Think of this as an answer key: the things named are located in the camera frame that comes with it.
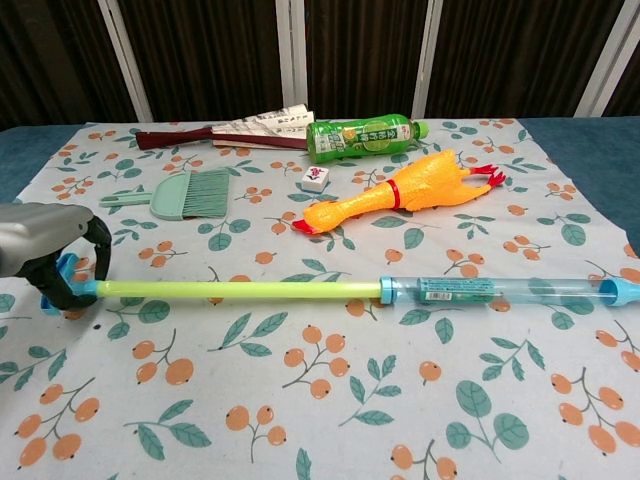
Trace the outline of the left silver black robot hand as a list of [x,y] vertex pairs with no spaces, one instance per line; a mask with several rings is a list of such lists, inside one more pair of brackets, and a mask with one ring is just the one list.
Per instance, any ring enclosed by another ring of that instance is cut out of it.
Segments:
[[1,276],[26,279],[50,304],[62,311],[83,310],[95,293],[75,294],[57,261],[77,239],[94,245],[95,278],[104,280],[111,259],[107,225],[87,207],[58,203],[8,203],[1,206]]

